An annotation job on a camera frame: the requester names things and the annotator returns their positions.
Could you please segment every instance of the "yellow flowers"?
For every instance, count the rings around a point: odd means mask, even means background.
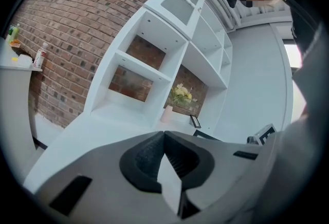
[[[186,103],[191,103],[191,101],[197,101],[192,98],[192,94],[183,86],[182,83],[171,89],[169,100],[169,104],[172,106],[177,103],[185,105]]]

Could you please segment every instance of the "bottle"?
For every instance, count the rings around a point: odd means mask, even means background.
[[[19,32],[19,24],[17,24],[17,27],[13,27],[12,29],[12,33],[11,33],[11,36],[10,36],[10,39],[9,39],[9,43],[11,43],[17,36],[18,32]]]
[[[35,56],[35,59],[34,59],[34,62],[33,62],[33,66],[35,68],[39,68],[39,69],[41,68],[43,60],[46,57],[47,47],[48,47],[48,44],[44,42],[42,44],[42,47],[36,53],[36,56]]]
[[[7,37],[6,37],[6,42],[7,43],[10,43],[10,39],[11,39],[11,34],[12,34],[12,30],[14,29],[14,26],[13,25],[10,25],[10,27],[9,27],[9,30],[8,30],[8,35],[7,35]]]

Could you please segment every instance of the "white wall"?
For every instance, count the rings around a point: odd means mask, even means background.
[[[277,130],[290,123],[293,82],[284,44],[269,24],[243,28],[229,37],[231,78],[214,136],[246,143],[269,123]]]

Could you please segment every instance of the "flower vase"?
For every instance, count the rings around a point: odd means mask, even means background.
[[[160,121],[162,123],[168,123],[169,120],[170,120],[172,111],[173,111],[173,107],[167,105],[166,108],[163,111],[163,114],[162,114],[162,117],[161,117]]]

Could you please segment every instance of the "brick wall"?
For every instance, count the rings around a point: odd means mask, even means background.
[[[62,127],[83,111],[101,58],[145,1],[23,2],[12,22],[21,25],[18,39],[22,47],[34,57],[43,42],[49,44],[43,72],[31,78],[30,93],[35,97],[36,111]]]

